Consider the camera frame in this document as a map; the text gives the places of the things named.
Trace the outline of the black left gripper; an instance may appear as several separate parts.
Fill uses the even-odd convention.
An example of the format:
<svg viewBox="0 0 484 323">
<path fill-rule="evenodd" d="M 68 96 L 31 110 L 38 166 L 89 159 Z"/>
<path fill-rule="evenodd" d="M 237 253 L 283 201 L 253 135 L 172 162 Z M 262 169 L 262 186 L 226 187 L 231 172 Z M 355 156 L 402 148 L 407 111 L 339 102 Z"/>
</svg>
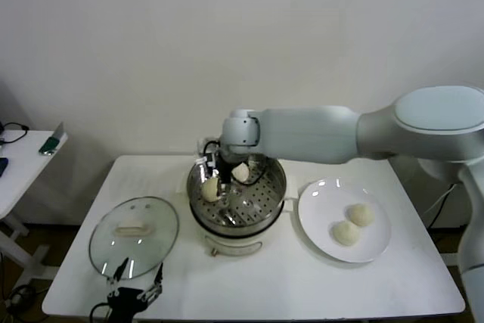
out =
<svg viewBox="0 0 484 323">
<path fill-rule="evenodd" d="M 163 263 L 160 263 L 154 282 L 148 289 L 144 291 L 130 287 L 118 289 L 128 262 L 129 258 L 126 257 L 114 274 L 107 278 L 108 294 L 113 295 L 107 298 L 111 310 L 108 323 L 131 323 L 136 314 L 146 309 L 146 303 L 153 303 L 163 292 Z"/>
</svg>

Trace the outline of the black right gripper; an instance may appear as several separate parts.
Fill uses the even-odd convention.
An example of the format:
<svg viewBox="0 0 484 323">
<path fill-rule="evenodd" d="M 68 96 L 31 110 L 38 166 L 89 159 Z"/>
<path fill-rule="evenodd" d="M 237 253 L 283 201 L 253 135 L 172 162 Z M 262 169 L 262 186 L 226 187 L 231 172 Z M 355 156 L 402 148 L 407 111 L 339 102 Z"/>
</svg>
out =
<svg viewBox="0 0 484 323">
<path fill-rule="evenodd" d="M 211 176 L 207 179 L 208 182 L 219 184 L 219 197 L 226 197 L 230 193 L 232 165 L 224 159 L 219 159 L 218 170 L 213 169 Z"/>
</svg>

